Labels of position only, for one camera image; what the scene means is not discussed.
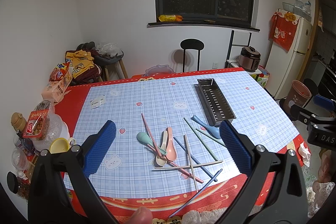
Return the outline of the person's right hand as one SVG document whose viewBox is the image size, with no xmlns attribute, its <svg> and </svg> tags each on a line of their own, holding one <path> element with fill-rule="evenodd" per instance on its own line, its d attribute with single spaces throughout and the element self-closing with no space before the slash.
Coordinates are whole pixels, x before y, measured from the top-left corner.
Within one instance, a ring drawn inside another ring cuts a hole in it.
<svg viewBox="0 0 336 224">
<path fill-rule="evenodd" d="M 322 148 L 319 156 L 321 158 L 321 166 L 318 170 L 318 182 L 335 182 L 333 179 L 335 174 L 335 151 Z"/>
</svg>

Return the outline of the person's left hand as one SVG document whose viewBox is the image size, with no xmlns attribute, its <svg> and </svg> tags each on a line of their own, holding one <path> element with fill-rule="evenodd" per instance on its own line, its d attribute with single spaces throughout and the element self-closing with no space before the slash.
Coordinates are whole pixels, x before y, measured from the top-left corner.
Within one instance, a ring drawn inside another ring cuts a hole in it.
<svg viewBox="0 0 336 224">
<path fill-rule="evenodd" d="M 139 207 L 127 220 L 128 224 L 152 224 L 153 215 L 147 207 Z"/>
</svg>

